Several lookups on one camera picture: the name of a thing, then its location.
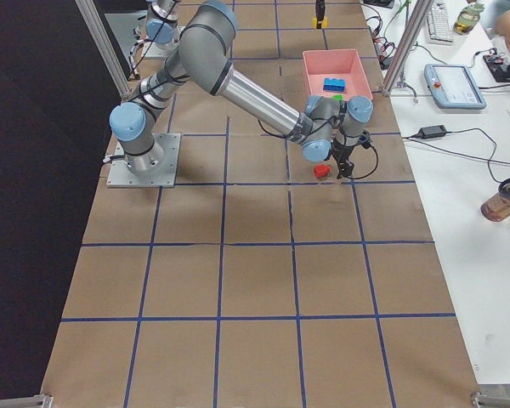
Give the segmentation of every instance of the tablet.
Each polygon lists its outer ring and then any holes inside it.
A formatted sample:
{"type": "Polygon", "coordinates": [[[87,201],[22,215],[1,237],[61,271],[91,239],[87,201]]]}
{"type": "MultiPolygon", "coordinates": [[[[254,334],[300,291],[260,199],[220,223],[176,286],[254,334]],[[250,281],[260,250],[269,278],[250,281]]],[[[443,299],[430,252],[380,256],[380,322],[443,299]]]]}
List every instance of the tablet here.
{"type": "Polygon", "coordinates": [[[425,65],[425,80],[436,105],[445,109],[484,109],[478,85],[465,65],[425,65]]]}

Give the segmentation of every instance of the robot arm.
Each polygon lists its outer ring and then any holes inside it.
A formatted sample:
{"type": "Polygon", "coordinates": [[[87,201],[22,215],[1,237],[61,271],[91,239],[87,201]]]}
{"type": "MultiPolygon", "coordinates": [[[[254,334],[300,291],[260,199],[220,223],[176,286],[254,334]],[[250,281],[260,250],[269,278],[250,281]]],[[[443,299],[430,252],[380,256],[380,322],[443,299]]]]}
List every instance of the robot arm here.
{"type": "MultiPolygon", "coordinates": [[[[166,0],[173,8],[174,0],[166,0]]],[[[341,168],[356,145],[370,143],[364,126],[372,103],[366,97],[341,100],[310,97],[306,111],[299,112],[235,70],[226,54],[237,31],[232,11],[217,0],[203,3],[184,28],[177,47],[162,68],[145,78],[126,103],[110,115],[110,125],[119,139],[125,162],[133,173],[158,166],[162,148],[151,129],[173,94],[189,80],[211,95],[220,95],[283,134],[284,139],[303,147],[304,157],[322,162],[331,155],[338,162],[339,175],[348,177],[351,168],[341,168]]]]}

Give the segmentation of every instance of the keyboard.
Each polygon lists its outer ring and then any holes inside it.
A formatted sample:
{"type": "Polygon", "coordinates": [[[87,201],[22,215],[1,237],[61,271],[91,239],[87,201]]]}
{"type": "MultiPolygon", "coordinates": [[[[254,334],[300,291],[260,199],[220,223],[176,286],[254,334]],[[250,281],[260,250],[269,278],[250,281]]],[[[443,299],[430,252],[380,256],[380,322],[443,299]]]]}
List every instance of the keyboard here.
{"type": "Polygon", "coordinates": [[[434,0],[427,16],[428,42],[431,44],[452,45],[448,8],[444,0],[434,0]]]}

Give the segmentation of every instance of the pink plastic box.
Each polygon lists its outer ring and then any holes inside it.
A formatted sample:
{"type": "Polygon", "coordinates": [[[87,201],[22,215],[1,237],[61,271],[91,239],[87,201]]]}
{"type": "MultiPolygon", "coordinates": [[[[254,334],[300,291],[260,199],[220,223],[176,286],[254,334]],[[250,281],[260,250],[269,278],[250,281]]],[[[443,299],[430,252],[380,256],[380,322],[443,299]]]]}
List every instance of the pink plastic box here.
{"type": "Polygon", "coordinates": [[[303,58],[304,87],[308,96],[320,95],[331,98],[342,95],[344,100],[350,100],[355,95],[364,95],[372,99],[372,92],[356,49],[304,51],[303,58]],[[346,82],[346,90],[324,91],[325,78],[343,79],[346,82]]]}

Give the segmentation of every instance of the white desk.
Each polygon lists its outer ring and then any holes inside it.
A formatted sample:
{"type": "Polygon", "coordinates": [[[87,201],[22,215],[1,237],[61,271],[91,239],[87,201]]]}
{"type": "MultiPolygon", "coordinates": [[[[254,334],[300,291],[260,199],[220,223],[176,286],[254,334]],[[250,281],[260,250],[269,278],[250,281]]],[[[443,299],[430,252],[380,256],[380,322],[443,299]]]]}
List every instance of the white desk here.
{"type": "MultiPolygon", "coordinates": [[[[453,24],[466,3],[448,0],[446,4],[453,24]]],[[[374,15],[364,9],[367,17],[374,15]]],[[[384,8],[377,10],[384,22],[393,14],[384,8]]],[[[394,20],[387,32],[389,40],[398,41],[404,21],[404,15],[394,20]]],[[[481,26],[467,36],[457,35],[452,47],[427,44],[426,37],[427,29],[423,27],[419,43],[437,58],[453,64],[470,65],[474,52],[491,46],[481,26]]],[[[429,96],[422,77],[422,69],[429,63],[435,61],[420,48],[406,63],[406,81],[421,95],[417,104],[407,89],[392,92],[402,135],[440,124],[448,130],[479,127],[497,141],[495,158],[510,161],[510,90],[485,92],[488,106],[482,111],[441,110],[429,96]]],[[[472,72],[479,86],[495,84],[481,55],[472,72]]],[[[490,141],[479,132],[452,134],[430,143],[482,157],[488,157],[492,149],[490,141]]],[[[477,381],[510,384],[510,218],[492,223],[479,211],[479,206],[495,194],[497,184],[491,180],[485,162],[464,160],[420,144],[405,144],[477,381]]],[[[510,167],[492,168],[498,179],[510,177],[510,167]]]]}

